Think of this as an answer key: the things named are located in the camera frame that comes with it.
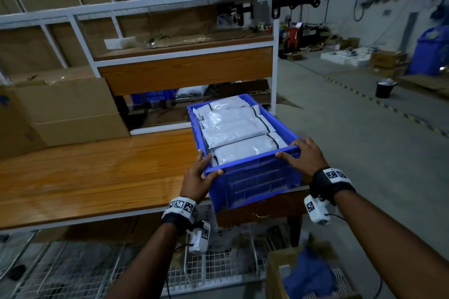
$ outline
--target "yellow and black floor tape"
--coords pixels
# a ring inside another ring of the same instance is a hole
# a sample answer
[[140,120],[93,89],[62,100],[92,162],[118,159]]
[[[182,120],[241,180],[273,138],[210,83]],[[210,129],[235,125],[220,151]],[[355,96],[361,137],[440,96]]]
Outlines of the yellow and black floor tape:
[[443,130],[441,130],[441,129],[439,129],[439,128],[435,128],[434,126],[430,125],[429,123],[426,123],[426,122],[424,122],[424,121],[421,121],[421,120],[419,120],[418,118],[413,117],[413,116],[411,116],[411,115],[404,114],[403,112],[397,110],[396,108],[393,108],[393,107],[391,107],[391,106],[389,106],[389,105],[386,105],[386,104],[382,103],[381,101],[379,101],[379,99],[376,99],[376,98],[373,98],[373,97],[371,97],[371,96],[365,95],[364,93],[362,93],[362,92],[360,92],[360,91],[357,91],[357,90],[355,90],[355,89],[353,89],[353,88],[350,88],[349,86],[344,85],[344,84],[340,83],[339,81],[336,81],[336,80],[334,80],[334,79],[332,79],[332,78],[330,78],[330,77],[328,77],[328,76],[324,76],[324,77],[325,77],[329,82],[338,84],[339,86],[342,86],[342,87],[344,87],[345,89],[347,89],[347,90],[349,90],[349,91],[352,91],[352,92],[356,93],[356,94],[359,95],[359,96],[362,96],[363,98],[369,99],[371,102],[376,103],[376,104],[380,105],[381,107],[384,107],[384,108],[386,108],[386,109],[389,109],[389,110],[395,112],[396,114],[398,114],[398,115],[400,115],[400,116],[402,116],[402,117],[407,118],[407,119],[410,120],[410,121],[413,121],[413,122],[415,122],[415,123],[417,123],[417,124],[419,124],[419,125],[422,125],[423,127],[427,128],[427,129],[429,129],[429,130],[431,130],[431,131],[433,131],[433,132],[436,132],[437,134],[440,134],[441,136],[444,136],[444,137],[446,137],[446,138],[449,138],[449,133],[447,133],[447,132],[445,132],[445,131],[443,131]]

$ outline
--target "wristband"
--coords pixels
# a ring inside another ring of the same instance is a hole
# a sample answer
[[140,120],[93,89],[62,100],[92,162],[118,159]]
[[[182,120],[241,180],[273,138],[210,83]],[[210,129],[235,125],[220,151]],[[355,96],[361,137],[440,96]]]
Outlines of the wristband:
[[183,235],[196,221],[198,217],[198,205],[192,199],[179,196],[170,201],[161,223],[172,223],[176,226],[179,235]]
[[[335,168],[322,168],[317,170],[312,177],[310,183],[311,195],[313,197],[322,196],[326,200],[329,200],[332,205],[335,205],[334,195],[340,190],[352,190],[356,191],[352,186],[351,180],[340,170]],[[313,189],[325,191],[324,194],[314,194]]]

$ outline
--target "hand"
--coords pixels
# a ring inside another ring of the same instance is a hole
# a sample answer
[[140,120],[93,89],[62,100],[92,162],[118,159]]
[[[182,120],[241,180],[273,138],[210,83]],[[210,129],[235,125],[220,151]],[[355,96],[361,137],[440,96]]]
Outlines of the hand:
[[298,138],[290,145],[296,145],[301,149],[301,155],[298,159],[282,151],[277,152],[276,157],[286,160],[290,166],[300,173],[312,177],[318,169],[329,167],[320,148],[311,138],[308,137],[305,141]]
[[197,204],[204,200],[209,192],[212,182],[217,176],[223,175],[224,173],[223,170],[219,169],[211,172],[205,179],[201,177],[201,174],[211,158],[212,154],[209,154],[203,159],[203,152],[201,149],[198,150],[198,155],[194,165],[185,171],[179,196],[192,199]]

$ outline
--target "person's left hand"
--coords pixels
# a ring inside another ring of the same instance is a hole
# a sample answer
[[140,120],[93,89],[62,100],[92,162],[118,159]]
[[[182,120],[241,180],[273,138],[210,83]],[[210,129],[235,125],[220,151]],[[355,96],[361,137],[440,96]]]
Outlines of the person's left hand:
[[217,176],[223,175],[223,170],[219,169],[211,172],[205,179],[201,177],[211,158],[212,154],[209,154],[203,159],[203,151],[198,150],[194,165],[185,171],[179,196],[192,199],[197,204],[204,200],[212,182]]

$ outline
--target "black bucket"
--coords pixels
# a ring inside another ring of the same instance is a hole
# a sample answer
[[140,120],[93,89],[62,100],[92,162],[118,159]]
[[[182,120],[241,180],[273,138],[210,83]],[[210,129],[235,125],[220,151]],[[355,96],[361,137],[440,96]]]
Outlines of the black bucket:
[[382,85],[377,83],[376,97],[377,98],[388,98],[395,85]]

